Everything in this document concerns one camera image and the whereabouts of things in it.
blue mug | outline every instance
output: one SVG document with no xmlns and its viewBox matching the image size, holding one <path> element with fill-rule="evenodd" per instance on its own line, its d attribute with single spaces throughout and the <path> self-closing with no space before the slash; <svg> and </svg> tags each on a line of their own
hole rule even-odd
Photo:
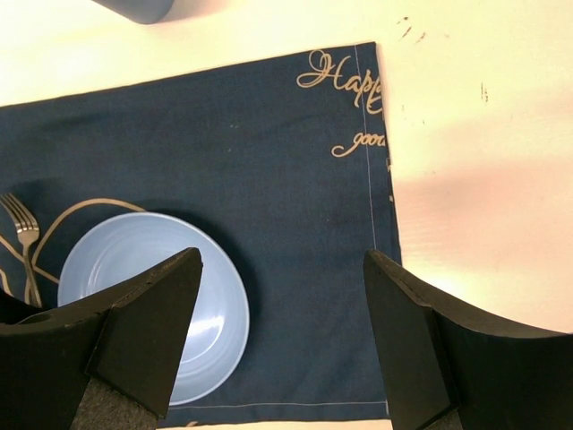
<svg viewBox="0 0 573 430">
<path fill-rule="evenodd" d="M 161 20 L 171 9 L 174 0 L 93 0 L 125 18 L 139 24 Z"/>
</svg>

fork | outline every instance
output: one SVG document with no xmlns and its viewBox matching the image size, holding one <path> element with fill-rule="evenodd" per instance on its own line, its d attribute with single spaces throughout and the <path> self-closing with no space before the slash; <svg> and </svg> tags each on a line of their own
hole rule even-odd
<svg viewBox="0 0 573 430">
<path fill-rule="evenodd" d="M 42 307 L 42 299 L 39 295 L 36 273 L 30 260 L 30 247 L 39 239 L 39 225 L 34 216 L 26 207 L 11 193 L 0 195 L 0 204 L 4 206 L 16 227 L 18 241 L 21 243 L 24 267 L 26 268 L 26 288 L 24 301 L 28 305 Z"/>
</svg>

navy blue placemat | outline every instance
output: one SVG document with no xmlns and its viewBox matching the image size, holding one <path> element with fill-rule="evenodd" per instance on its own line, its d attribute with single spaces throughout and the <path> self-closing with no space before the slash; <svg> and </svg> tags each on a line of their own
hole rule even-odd
<svg viewBox="0 0 573 430">
<path fill-rule="evenodd" d="M 375 44 L 3 107 L 0 125 L 0 190 L 41 224 L 48 304 L 77 240 L 126 211 L 191 222 L 239 270 L 243 360 L 163 426 L 388 416 L 362 274 L 366 249 L 400 259 Z M 0 235 L 21 297 L 4 213 Z"/>
</svg>

table surface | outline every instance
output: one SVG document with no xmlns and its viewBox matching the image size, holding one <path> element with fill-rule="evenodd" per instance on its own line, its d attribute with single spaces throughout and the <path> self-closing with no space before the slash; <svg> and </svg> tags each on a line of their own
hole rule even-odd
<svg viewBox="0 0 573 430">
<path fill-rule="evenodd" d="M 151 26 L 88 0 L 4 0 L 0 106 L 374 40 L 404 265 L 571 332 L 571 22 L 568 0 L 175 0 Z"/>
</svg>

gold script text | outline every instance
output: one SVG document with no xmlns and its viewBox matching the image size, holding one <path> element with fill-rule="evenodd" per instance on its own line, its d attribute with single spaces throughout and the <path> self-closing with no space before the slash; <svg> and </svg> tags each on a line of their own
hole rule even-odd
<svg viewBox="0 0 573 430">
<path fill-rule="evenodd" d="M 336 158 L 347 157 L 356 151 L 359 146 L 386 146 L 386 136 L 384 134 L 357 133 L 352 140 L 352 146 L 345 148 L 337 145 L 332 148 L 330 153 Z"/>
<path fill-rule="evenodd" d="M 360 107 L 360 100 L 366 96 L 365 108 L 369 114 L 377 115 L 382 111 L 382 85 L 380 76 L 374 79 L 370 69 L 366 69 L 364 77 L 354 75 L 343 79 L 342 67 L 351 56 L 345 56 L 338 65 L 332 60 L 332 55 L 322 50 L 312 51 L 308 56 L 312 72 L 302 73 L 296 78 L 301 88 L 314 87 L 327 79 L 332 79 L 332 85 L 337 90 L 352 91 L 356 94 L 355 106 Z"/>
</svg>

